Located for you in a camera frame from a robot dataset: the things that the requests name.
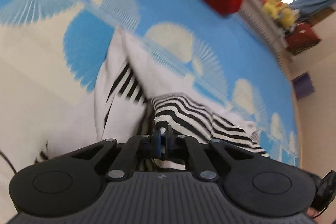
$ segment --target metal screw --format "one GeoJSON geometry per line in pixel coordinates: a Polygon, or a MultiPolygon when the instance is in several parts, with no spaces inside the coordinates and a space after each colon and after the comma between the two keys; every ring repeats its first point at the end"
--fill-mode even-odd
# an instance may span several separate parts
{"type": "Polygon", "coordinates": [[[121,170],[112,170],[109,171],[108,175],[113,179],[121,179],[125,175],[125,173],[121,170]]]}
{"type": "Polygon", "coordinates": [[[200,175],[204,179],[214,179],[217,176],[215,172],[209,170],[201,172],[200,175]]]}

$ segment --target round pad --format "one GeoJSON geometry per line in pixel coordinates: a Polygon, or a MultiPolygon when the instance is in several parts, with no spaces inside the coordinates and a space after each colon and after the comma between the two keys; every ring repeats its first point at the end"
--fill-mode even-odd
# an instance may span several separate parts
{"type": "Polygon", "coordinates": [[[292,181],[277,172],[264,172],[253,178],[253,185],[260,192],[278,195],[287,192],[292,186],[292,181]]]}
{"type": "Polygon", "coordinates": [[[315,184],[299,168],[256,156],[236,161],[223,188],[238,207],[266,217],[288,217],[308,208],[315,184]]]}
{"type": "Polygon", "coordinates": [[[70,175],[64,172],[51,171],[37,175],[33,181],[36,190],[41,193],[55,194],[68,189],[72,184],[70,175]]]}
{"type": "Polygon", "coordinates": [[[19,211],[39,217],[64,216],[89,206],[100,191],[100,177],[89,161],[61,157],[29,166],[10,182],[19,211]]]}

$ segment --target black cable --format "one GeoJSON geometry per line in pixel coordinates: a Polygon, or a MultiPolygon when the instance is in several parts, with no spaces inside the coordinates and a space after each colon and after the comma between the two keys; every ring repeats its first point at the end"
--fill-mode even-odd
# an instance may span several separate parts
{"type": "Polygon", "coordinates": [[[16,170],[14,168],[14,166],[12,165],[11,161],[7,158],[7,156],[0,150],[0,156],[7,162],[7,164],[11,167],[11,169],[13,170],[14,174],[16,174],[16,170]]]}
{"type": "Polygon", "coordinates": [[[328,208],[328,207],[325,207],[325,208],[324,208],[324,209],[323,209],[317,216],[314,216],[313,219],[314,219],[314,218],[317,218],[317,217],[319,217],[321,214],[323,214],[323,213],[327,210],[327,208],[328,208]]]}

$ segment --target white cloth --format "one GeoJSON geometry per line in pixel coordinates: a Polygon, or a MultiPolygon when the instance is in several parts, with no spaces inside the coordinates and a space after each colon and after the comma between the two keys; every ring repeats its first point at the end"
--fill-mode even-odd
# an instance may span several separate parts
{"type": "Polygon", "coordinates": [[[193,77],[175,75],[144,49],[142,42],[123,29],[116,29],[105,62],[100,68],[93,94],[73,107],[60,130],[48,140],[49,158],[79,149],[102,139],[126,142],[138,131],[146,111],[146,99],[184,93],[233,124],[247,135],[256,131],[253,122],[243,121],[223,106],[201,96],[192,88],[193,77]]]}

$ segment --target black object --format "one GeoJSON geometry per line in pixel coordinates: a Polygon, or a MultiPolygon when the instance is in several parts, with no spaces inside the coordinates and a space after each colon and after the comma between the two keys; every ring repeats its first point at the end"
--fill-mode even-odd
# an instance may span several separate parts
{"type": "Polygon", "coordinates": [[[305,72],[300,76],[294,78],[292,80],[292,83],[295,91],[296,100],[302,99],[315,92],[308,72],[305,72]]]}
{"type": "Polygon", "coordinates": [[[168,126],[165,136],[107,139],[21,170],[9,186],[19,212],[9,223],[314,223],[305,211],[330,203],[334,178],[219,139],[174,136],[168,126]],[[186,171],[139,171],[142,159],[159,158],[161,145],[186,171]]]}
{"type": "Polygon", "coordinates": [[[5,160],[5,162],[9,165],[9,167],[11,168],[11,170],[13,171],[14,174],[16,174],[16,170],[14,168],[14,165],[11,163],[11,161],[9,160],[9,158],[7,158],[7,156],[0,150],[0,156],[5,160]]]}

